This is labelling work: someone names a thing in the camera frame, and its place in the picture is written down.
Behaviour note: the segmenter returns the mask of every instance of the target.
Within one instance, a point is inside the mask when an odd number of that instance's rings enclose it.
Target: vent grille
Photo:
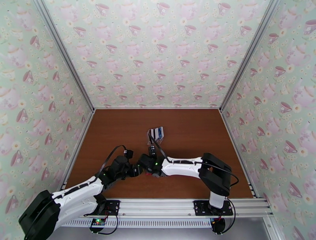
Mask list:
[[[64,227],[90,227],[92,218],[75,219]],[[108,219],[104,227],[113,228],[117,224],[116,218]],[[118,220],[121,228],[210,228],[210,219],[122,219]]]

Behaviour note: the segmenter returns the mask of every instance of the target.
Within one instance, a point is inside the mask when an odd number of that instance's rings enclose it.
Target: wallpaper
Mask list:
[[[225,108],[286,239],[316,239],[316,2],[283,1]]]
[[[269,1],[45,0],[95,107],[219,107]]]
[[[0,3],[0,239],[56,191],[90,110],[31,1]]]

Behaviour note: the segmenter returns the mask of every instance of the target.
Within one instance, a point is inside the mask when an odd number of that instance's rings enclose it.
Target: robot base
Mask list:
[[[228,200],[224,201],[222,209],[211,207],[209,208],[209,201],[196,200],[193,201],[194,211],[196,216],[232,216],[233,211]]]

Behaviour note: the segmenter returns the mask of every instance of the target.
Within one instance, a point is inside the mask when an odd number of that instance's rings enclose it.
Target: teacup pattern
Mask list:
[[[218,108],[268,5],[259,0],[45,3],[91,101],[101,108]],[[156,85],[162,86],[159,93]],[[196,85],[203,90],[197,92]]]
[[[90,110],[33,2],[0,15],[0,239],[23,239],[18,217],[56,191]]]
[[[285,239],[315,239],[315,1],[283,1],[224,109]]]

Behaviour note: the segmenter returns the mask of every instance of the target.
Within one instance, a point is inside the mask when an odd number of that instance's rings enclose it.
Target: wooden floor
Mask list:
[[[251,198],[252,194],[217,110],[155,109],[155,110],[97,110],[67,187],[85,181],[97,173],[104,159],[117,146],[124,144],[134,151],[131,163],[148,154],[146,132],[164,127],[161,147],[173,158],[195,158],[209,152],[231,166],[240,183],[231,189],[231,198]],[[122,155],[118,150],[114,156]],[[204,183],[193,177],[168,176],[155,178],[145,173],[136,178],[117,182],[104,193],[113,198],[208,198]]]

